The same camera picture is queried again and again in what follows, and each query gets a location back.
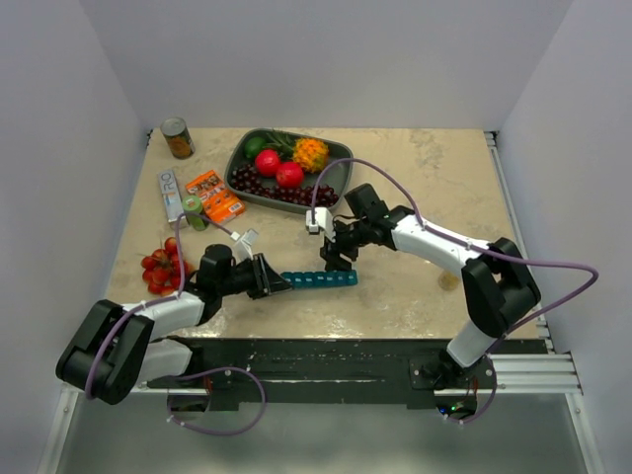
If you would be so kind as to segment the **teal weekly pill organizer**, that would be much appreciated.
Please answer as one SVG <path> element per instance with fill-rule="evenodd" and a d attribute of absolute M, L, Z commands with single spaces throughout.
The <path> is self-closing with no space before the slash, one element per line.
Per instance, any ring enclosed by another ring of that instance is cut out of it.
<path fill-rule="evenodd" d="M 294 289 L 346 287 L 358 284 L 356 271 L 283 272 Z"/>

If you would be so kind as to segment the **green lidded pill bottle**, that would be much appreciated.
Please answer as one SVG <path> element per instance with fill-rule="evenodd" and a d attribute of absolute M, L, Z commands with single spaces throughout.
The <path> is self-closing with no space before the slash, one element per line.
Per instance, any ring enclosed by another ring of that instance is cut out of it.
<path fill-rule="evenodd" d="M 198 196 L 188 195 L 184 197 L 182 207 L 187 222 L 195 231 L 203 231 L 206 229 L 207 222 L 204 220 L 205 213 L 202 202 Z"/>

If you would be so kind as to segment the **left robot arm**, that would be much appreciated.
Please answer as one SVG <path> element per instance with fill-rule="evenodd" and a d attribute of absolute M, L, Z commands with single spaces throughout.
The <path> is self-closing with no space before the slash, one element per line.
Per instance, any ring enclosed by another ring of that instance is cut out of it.
<path fill-rule="evenodd" d="M 55 375 L 110 405 L 141 381 L 171 376 L 183 387 L 194 387 L 203 379 L 204 363 L 168 335 L 209 321 L 226 296 L 245 293 L 260 299 L 291 289 L 263 254 L 237 263 L 230 247 L 210 245 L 183 291 L 127 305 L 97 301 L 60 356 Z"/>

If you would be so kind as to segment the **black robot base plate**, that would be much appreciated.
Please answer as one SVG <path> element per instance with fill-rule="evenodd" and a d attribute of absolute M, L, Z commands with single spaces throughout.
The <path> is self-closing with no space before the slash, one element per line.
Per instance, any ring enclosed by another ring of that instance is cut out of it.
<path fill-rule="evenodd" d="M 435 387 L 419 370 L 446 346 L 442 339 L 188 339 L 193 350 L 183 380 L 149 381 L 152 389 L 201 389 L 192 375 L 206 371 L 211 407 L 235 410 L 240 403 L 266 399 L 285 404 L 399 405 L 433 409 Z M 538 341 L 506 342 L 500 352 L 478 363 L 442 390 L 463 391 L 470 377 L 489 389 L 509 356 L 540 356 Z"/>

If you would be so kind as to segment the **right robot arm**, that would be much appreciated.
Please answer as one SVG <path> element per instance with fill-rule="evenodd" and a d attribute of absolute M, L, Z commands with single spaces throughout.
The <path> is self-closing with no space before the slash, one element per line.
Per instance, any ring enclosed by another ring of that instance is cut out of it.
<path fill-rule="evenodd" d="M 388 207 L 370 184 L 345 195 L 353 219 L 337 221 L 323 206 L 307 210 L 306 229 L 323 233 L 320 256 L 328 271 L 348 271 L 360 248 L 377 245 L 422 258 L 461 281 L 468 322 L 419 373 L 435 388 L 463 387 L 475 365 L 510 327 L 541 300 L 540 290 L 516 244 L 474 239 L 432 227 L 406 205 Z"/>

